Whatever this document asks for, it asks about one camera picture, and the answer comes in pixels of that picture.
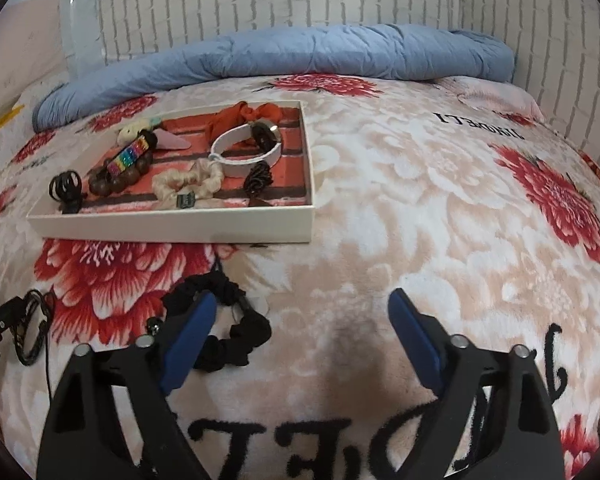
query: blanket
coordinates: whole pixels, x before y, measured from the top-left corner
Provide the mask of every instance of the blanket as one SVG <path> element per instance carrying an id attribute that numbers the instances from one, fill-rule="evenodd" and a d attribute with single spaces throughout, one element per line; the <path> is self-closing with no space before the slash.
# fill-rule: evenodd
<path id="1" fill-rule="evenodd" d="M 151 92 L 226 77 L 337 73 L 399 80 L 513 76 L 512 50 L 486 34 L 422 25 L 250 30 L 117 63 L 52 92 L 33 114 L 41 132 Z"/>
<path id="2" fill-rule="evenodd" d="M 310 244 L 43 240 L 25 215 L 98 132 L 137 116 L 220 102 L 301 100 L 316 185 Z M 0 301 L 58 297 L 55 388 L 79 342 L 124 346 L 215 254 L 272 325 L 245 368 L 192 371 L 168 401 L 211 478 L 392 478 L 435 409 L 388 322 L 401 286 L 477 346 L 536 351 L 567 478 L 600 444 L 600 181 L 544 126 L 474 110 L 432 84 L 348 76 L 227 79 L 147 95 L 35 137 L 0 174 Z M 234 323 L 220 308 L 216 335 Z M 0 418 L 31 474 L 48 409 L 44 359 L 0 346 Z M 141 439 L 117 391 L 127 441 Z M 449 465 L 472 452 L 472 420 Z M 242 446 L 229 447 L 238 435 Z"/>

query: black scrunchie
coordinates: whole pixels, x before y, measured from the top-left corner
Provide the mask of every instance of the black scrunchie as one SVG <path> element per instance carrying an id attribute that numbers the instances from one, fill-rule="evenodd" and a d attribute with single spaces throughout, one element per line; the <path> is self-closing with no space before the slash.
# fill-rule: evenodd
<path id="1" fill-rule="evenodd" d="M 194 296 L 203 290 L 215 295 L 220 303 L 237 303 L 242 310 L 242 319 L 231 327 L 229 339 L 208 336 L 193 367 L 205 372 L 215 372 L 225 365 L 246 366 L 253 349 L 271 339 L 271 325 L 266 317 L 251 307 L 245 292 L 231 282 L 222 270 L 215 269 L 206 274 L 189 276 L 173 292 L 165 294 L 162 303 L 167 310 L 167 318 L 186 311 Z"/>

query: black cable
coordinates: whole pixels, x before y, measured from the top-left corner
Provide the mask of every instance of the black cable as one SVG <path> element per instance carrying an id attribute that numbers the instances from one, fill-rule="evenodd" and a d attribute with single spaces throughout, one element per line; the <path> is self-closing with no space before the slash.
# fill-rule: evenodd
<path id="1" fill-rule="evenodd" d="M 49 196 L 60 202 L 62 214 L 75 214 L 86 196 L 82 193 L 82 179 L 75 170 L 63 171 L 49 182 Z"/>
<path id="2" fill-rule="evenodd" d="M 214 264 L 211 266 L 210 270 L 219 270 L 224 274 L 224 267 L 222 266 L 222 260 L 220 259 L 220 254 L 218 254 L 218 250 L 214 249 Z"/>
<path id="3" fill-rule="evenodd" d="M 13 344 L 16 349 L 18 361 L 20 361 L 25 366 L 33 365 L 38 360 L 40 352 L 42 351 L 42 347 L 46 347 L 46 389 L 49 394 L 49 402 L 51 402 L 51 381 L 49 378 L 49 331 L 51 329 L 51 324 L 53 323 L 54 319 L 56 297 L 52 292 L 43 296 L 40 293 L 40 291 L 32 289 L 25 294 L 24 301 L 26 304 L 26 313 L 24 315 L 24 318 L 16 327 L 12 328 L 11 330 L 13 333 Z M 31 347 L 31 350 L 29 352 L 25 352 L 24 343 L 27 337 L 27 331 L 29 330 L 31 319 L 33 318 L 33 315 L 35 314 L 37 309 L 40 309 L 42 311 L 42 314 L 45 317 L 45 319 L 40 321 L 38 325 L 38 334 L 36 335 L 36 339 Z"/>

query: white tray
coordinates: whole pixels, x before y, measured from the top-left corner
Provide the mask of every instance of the white tray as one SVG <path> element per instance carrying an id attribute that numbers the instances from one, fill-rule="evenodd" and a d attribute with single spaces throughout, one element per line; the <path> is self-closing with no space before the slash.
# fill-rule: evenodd
<path id="1" fill-rule="evenodd" d="M 58 203 L 45 194 L 27 219 L 45 238 L 120 242 L 277 243 L 310 242 L 314 224 L 314 173 L 307 142 L 304 110 L 299 101 L 275 101 L 281 107 L 299 108 L 306 205 L 214 209 L 151 210 L 62 215 Z M 161 114 L 164 120 L 208 114 L 234 103 L 188 108 Z M 249 103 L 257 107 L 264 102 Z M 83 177 L 116 143 L 119 130 L 139 118 L 123 121 L 106 130 L 67 169 Z"/>

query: bed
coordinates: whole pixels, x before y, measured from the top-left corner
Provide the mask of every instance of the bed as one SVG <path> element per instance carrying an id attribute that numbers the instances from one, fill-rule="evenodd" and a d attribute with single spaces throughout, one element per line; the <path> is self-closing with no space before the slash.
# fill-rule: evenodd
<path id="1" fill-rule="evenodd" d="M 311 244 L 43 240 L 28 225 L 48 181 L 99 125 L 239 100 L 303 102 L 317 201 Z M 160 297 L 207 272 L 216 255 L 273 336 L 246 368 L 192 372 L 169 398 L 212 478 L 311 478 L 309 469 L 314 478 L 390 477 L 434 399 L 387 319 L 398 286 L 450 333 L 484 348 L 536 351 L 567 478 L 598 450 L 600 178 L 543 124 L 476 110 L 431 83 L 227 79 L 37 134 L 0 174 L 0 300 L 31 287 L 58 297 L 52 386 L 76 344 L 128 344 L 162 312 Z M 232 319 L 221 309 L 216 333 Z M 10 342 L 1 349 L 4 441 L 33 475 L 48 409 L 44 359 L 24 368 Z M 139 456 L 128 398 L 117 392 L 117 400 Z M 472 417 L 484 403 L 478 394 Z M 470 426 L 452 470 L 471 453 Z M 248 446 L 229 451 L 232 432 L 246 427 Z M 294 456 L 314 462 L 298 469 Z"/>

